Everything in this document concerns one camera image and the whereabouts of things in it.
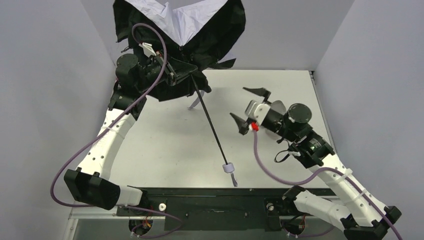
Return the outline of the pink umbrella case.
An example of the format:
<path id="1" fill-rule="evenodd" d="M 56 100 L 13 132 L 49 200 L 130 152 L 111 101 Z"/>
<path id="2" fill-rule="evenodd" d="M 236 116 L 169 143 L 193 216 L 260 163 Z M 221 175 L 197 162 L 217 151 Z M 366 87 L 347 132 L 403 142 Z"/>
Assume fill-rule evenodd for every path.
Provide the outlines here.
<path id="1" fill-rule="evenodd" d="M 262 126 L 266 129 L 265 133 L 272 140 L 277 140 L 280 136 L 275 133 L 282 126 L 281 118 L 287 112 L 284 103 L 281 100 L 276 100 L 270 104 L 271 116 L 266 117 Z"/>

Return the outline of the lilac folding umbrella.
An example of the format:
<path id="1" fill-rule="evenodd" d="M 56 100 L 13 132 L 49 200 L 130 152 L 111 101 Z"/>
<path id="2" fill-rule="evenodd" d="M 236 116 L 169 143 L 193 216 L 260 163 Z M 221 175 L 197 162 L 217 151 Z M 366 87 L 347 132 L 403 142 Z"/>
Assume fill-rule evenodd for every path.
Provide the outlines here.
<path id="1" fill-rule="evenodd" d="M 151 96 L 160 102 L 197 94 L 191 104 L 203 104 L 211 92 L 204 70 L 226 70 L 236 58 L 230 51 L 246 27 L 246 12 L 240 0 L 203 0 L 178 8 L 156 0 L 116 0 L 113 3 L 117 41 L 128 41 L 142 65 L 147 57 L 140 43 L 152 44 L 155 52 L 198 67 L 175 90 L 156 80 L 140 97 Z"/>

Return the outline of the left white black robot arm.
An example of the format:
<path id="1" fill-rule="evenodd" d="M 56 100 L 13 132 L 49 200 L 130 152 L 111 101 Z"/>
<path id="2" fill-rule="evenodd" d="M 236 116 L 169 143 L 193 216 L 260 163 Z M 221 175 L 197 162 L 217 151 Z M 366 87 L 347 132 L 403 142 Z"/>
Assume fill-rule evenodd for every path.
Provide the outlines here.
<path id="1" fill-rule="evenodd" d="M 75 201 L 105 210 L 143 202 L 142 190 L 110 181 L 114 160 L 146 103 L 140 97 L 156 80 L 176 90 L 197 70 L 196 65 L 171 56 L 164 59 L 162 51 L 149 56 L 144 65 L 132 53 L 117 59 L 117 81 L 100 132 L 76 169 L 68 169 L 63 177 Z"/>

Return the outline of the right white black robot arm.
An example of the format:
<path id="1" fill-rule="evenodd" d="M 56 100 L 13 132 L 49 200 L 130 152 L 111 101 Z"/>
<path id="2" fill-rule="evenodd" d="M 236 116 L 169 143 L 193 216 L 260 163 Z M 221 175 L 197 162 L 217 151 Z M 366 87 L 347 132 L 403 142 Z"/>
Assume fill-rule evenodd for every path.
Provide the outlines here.
<path id="1" fill-rule="evenodd" d="M 354 177 L 333 147 L 310 125 L 311 110 L 302 103 L 294 103 L 284 112 L 276 111 L 265 88 L 252 88 L 250 92 L 263 98 L 248 104 L 242 119 L 233 115 L 242 135 L 253 133 L 253 152 L 259 167 L 271 179 L 289 185 L 282 200 L 303 214 L 315 216 L 341 230 L 348 240 L 381 240 L 389 230 L 401 239 L 395 223 L 401 217 L 396 206 L 388 206 L 375 198 Z M 258 152 L 258 131 L 268 130 L 288 143 L 287 154 L 294 157 L 311 175 L 304 180 L 284 180 L 271 173 L 263 164 Z M 304 185 L 320 178 L 339 198 L 340 204 L 312 194 Z"/>

